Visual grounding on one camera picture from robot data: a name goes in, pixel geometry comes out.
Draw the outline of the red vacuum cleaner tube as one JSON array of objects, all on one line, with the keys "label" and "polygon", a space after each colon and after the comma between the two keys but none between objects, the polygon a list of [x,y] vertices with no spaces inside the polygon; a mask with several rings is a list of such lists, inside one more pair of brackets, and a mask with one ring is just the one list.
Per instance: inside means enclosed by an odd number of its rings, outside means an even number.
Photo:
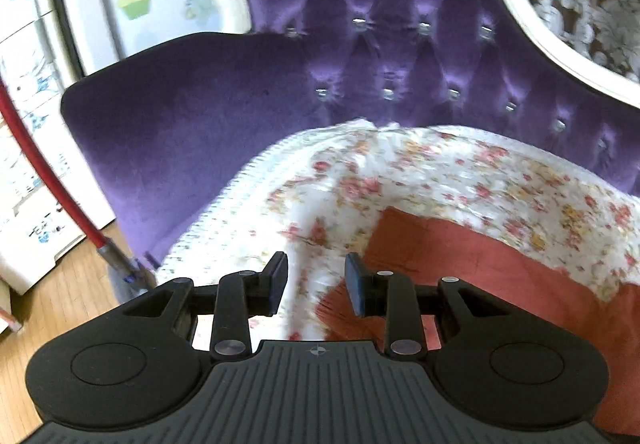
[{"label": "red vacuum cleaner tube", "polygon": [[55,175],[54,171],[43,157],[37,144],[26,129],[23,120],[9,96],[6,86],[1,84],[1,115],[6,126],[11,130],[13,137],[25,154],[29,163],[38,173],[43,184],[47,186],[52,195],[60,203],[66,213],[80,228],[86,238],[93,243],[98,253],[117,275],[129,286],[131,290],[150,290],[155,286],[154,276],[139,263],[132,262],[125,256],[117,245],[94,225],[94,223],[82,211],[80,206],[68,193],[66,187]]}]

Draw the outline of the purple tufted velvet headboard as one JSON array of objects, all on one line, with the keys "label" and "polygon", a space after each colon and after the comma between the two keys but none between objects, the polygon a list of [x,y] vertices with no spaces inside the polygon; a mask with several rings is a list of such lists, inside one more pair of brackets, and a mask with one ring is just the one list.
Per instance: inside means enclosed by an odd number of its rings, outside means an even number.
[{"label": "purple tufted velvet headboard", "polygon": [[639,87],[527,0],[247,0],[252,30],[164,42],[76,82],[70,133],[143,263],[253,156],[354,118],[464,125],[639,191]]}]

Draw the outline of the white floral bed sheet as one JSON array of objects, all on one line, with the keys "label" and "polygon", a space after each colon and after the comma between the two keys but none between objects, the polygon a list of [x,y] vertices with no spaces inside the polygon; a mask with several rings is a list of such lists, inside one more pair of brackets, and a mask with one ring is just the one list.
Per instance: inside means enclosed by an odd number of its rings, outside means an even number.
[{"label": "white floral bed sheet", "polygon": [[639,202],[542,149],[469,127],[305,130],[254,156],[169,249],[159,282],[198,286],[288,256],[278,313],[254,340],[319,340],[316,312],[366,249],[384,209],[451,221],[548,265],[611,301],[639,280]]}]

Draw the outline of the white patterned wardrobe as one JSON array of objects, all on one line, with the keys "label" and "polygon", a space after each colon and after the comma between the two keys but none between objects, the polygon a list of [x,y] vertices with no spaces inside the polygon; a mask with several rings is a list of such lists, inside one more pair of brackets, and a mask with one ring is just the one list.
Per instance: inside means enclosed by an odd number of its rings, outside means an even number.
[{"label": "white patterned wardrobe", "polygon": [[[1,0],[1,79],[18,115],[70,195],[97,227],[114,212],[60,113],[72,83],[51,0]],[[15,141],[1,127],[1,277],[25,294],[82,240]]]}]

